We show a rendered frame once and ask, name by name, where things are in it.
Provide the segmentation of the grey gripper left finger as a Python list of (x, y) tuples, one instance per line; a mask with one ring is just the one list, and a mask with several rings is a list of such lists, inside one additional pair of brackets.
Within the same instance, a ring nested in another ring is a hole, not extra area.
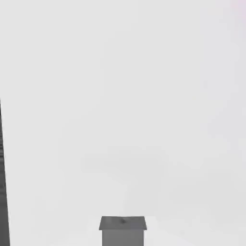
[(102, 234), (102, 246), (115, 246), (122, 225), (121, 216), (102, 216), (99, 231)]

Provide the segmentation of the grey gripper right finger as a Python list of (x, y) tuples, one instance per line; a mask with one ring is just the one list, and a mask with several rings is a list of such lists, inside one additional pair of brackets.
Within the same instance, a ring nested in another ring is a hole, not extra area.
[(144, 216), (123, 217), (123, 226), (125, 246), (145, 246), (147, 224)]

